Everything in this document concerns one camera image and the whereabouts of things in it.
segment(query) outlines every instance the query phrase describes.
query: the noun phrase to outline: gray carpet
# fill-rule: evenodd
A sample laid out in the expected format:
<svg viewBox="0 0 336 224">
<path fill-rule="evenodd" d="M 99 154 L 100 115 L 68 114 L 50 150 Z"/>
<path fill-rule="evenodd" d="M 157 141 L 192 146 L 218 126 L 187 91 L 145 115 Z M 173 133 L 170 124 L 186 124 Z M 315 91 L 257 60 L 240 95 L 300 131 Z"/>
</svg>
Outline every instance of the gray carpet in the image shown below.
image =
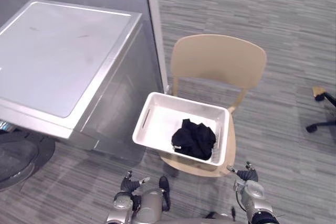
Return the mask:
<svg viewBox="0 0 336 224">
<path fill-rule="evenodd" d="M 236 36 L 266 50 L 263 78 L 235 114 L 235 165 L 255 164 L 275 213 L 284 215 L 281 224 L 334 224 L 336 127 L 312 134 L 305 127 L 335 114 L 327 102 L 314 101 L 311 87 L 336 95 L 336 0 L 160 0 L 160 8 L 167 66 L 176 40 L 191 34 Z M 180 87 L 181 97 L 220 106 L 229 106 L 237 94 L 204 80 L 183 80 Z M 0 223 L 103 223 L 129 168 L 135 178 L 152 176 L 143 189 L 168 174 L 172 208 L 165 219 L 237 206 L 233 175 L 176 173 L 151 150 L 141 163 L 128 164 L 58 143 L 42 170 L 0 193 Z M 236 209 L 237 219 L 246 221 Z"/>
</svg>

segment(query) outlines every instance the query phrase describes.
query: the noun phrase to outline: washing machine lid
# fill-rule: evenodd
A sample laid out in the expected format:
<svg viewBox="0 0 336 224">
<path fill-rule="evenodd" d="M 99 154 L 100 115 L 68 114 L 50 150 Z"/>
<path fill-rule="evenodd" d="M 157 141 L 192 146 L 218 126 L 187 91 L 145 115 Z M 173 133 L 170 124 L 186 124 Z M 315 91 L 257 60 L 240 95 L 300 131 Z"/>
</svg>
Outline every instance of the washing machine lid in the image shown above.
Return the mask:
<svg viewBox="0 0 336 224">
<path fill-rule="evenodd" d="M 113 63 L 110 51 L 123 45 L 125 38 L 119 39 L 130 32 L 124 30 L 131 18 L 127 12 L 30 1 L 0 29 L 0 98 L 67 117 L 107 57 Z"/>
</svg>

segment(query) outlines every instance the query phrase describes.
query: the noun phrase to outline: washer door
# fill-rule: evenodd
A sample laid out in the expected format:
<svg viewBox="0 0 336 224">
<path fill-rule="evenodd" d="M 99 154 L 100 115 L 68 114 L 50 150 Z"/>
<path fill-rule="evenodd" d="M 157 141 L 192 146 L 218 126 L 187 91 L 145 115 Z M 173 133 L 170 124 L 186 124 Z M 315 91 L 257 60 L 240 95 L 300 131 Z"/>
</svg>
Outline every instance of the washer door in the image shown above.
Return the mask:
<svg viewBox="0 0 336 224">
<path fill-rule="evenodd" d="M 25 180 L 35 168 L 38 146 L 20 136 L 10 142 L 0 139 L 0 191 Z"/>
</svg>

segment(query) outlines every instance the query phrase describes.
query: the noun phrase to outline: gray washing machine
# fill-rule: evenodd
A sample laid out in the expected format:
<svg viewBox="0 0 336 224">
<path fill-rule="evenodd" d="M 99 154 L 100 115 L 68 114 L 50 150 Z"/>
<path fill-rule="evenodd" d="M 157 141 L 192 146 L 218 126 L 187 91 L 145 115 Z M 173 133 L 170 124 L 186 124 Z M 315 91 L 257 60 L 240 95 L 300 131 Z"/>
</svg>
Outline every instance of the gray washing machine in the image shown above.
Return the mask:
<svg viewBox="0 0 336 224">
<path fill-rule="evenodd" d="M 52 157 L 55 141 L 37 133 L 0 131 L 0 191 L 35 174 Z"/>
</svg>

